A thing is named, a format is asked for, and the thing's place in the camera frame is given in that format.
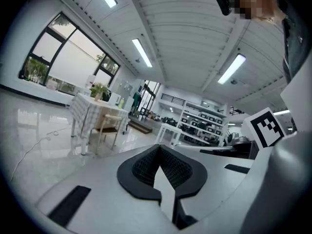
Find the white shelving unit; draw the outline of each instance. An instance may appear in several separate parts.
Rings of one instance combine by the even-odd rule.
[[[182,110],[179,122],[177,124],[177,127],[179,127],[180,125],[186,125],[186,126],[198,129],[199,131],[203,132],[205,135],[212,135],[214,137],[218,137],[219,146],[221,146],[223,143],[223,139],[225,137],[225,134],[226,134],[226,127],[224,127],[225,122],[223,121],[222,124],[220,124],[218,122],[209,120],[208,118],[203,118],[203,117],[199,116],[200,113],[204,113],[208,116],[213,117],[214,119],[219,119],[219,120],[223,120],[224,118],[226,118],[226,115],[219,113],[213,109],[209,109],[209,108],[203,107],[201,105],[186,101],[184,106],[183,106],[183,110]],[[187,123],[183,122],[182,117],[187,118],[189,121],[191,121],[192,119],[196,119],[197,121],[201,121],[203,123],[209,123],[209,124],[214,126],[215,130],[220,131],[221,134],[218,135],[215,132],[210,132],[208,130],[193,126],[193,125],[189,124],[189,122],[187,122]],[[209,142],[204,141],[204,139],[199,138],[197,135],[191,135],[191,134],[184,132],[184,131],[182,131],[182,134],[189,136],[193,139],[196,139],[198,141],[201,141],[203,143],[210,144]]]

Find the wooden chair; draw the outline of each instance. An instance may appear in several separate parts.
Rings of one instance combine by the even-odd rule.
[[[104,125],[107,123],[107,120],[110,120],[110,119],[112,119],[113,121],[116,121],[116,123],[117,123],[116,127],[103,128]],[[112,149],[114,148],[115,142],[116,142],[116,138],[117,138],[117,135],[118,135],[118,132],[119,132],[119,128],[120,128],[120,125],[121,125],[122,118],[118,117],[118,116],[105,115],[102,120],[103,120],[103,122],[102,122],[102,125],[101,125],[101,129],[96,129],[96,131],[99,133],[98,141],[97,141],[96,154],[98,154],[98,146],[99,146],[99,142],[101,140],[102,135],[105,135],[104,141],[106,139],[106,135],[116,135],[115,139],[114,139],[114,143],[113,143]]]

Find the person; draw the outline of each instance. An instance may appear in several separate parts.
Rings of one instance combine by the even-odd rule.
[[[312,46],[309,0],[230,0],[229,6],[244,19],[267,21],[283,27],[285,56],[283,69],[287,83],[299,71]],[[296,131],[292,119],[292,131]]]

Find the glossy floor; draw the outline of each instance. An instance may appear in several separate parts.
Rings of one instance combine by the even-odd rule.
[[[131,127],[119,135],[112,149],[114,135],[107,136],[94,155],[97,134],[90,137],[88,155],[80,154],[80,140],[70,138],[72,116],[68,109],[0,90],[0,161],[4,176],[10,179],[22,156],[12,182],[13,189],[35,203],[48,189],[94,158],[125,152],[154,144],[155,134],[143,134]]]

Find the flower pot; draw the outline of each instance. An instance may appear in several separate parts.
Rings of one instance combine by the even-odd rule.
[[[101,94],[97,93],[97,95],[94,98],[94,101],[98,101],[98,99],[100,99],[100,98],[101,98]]]

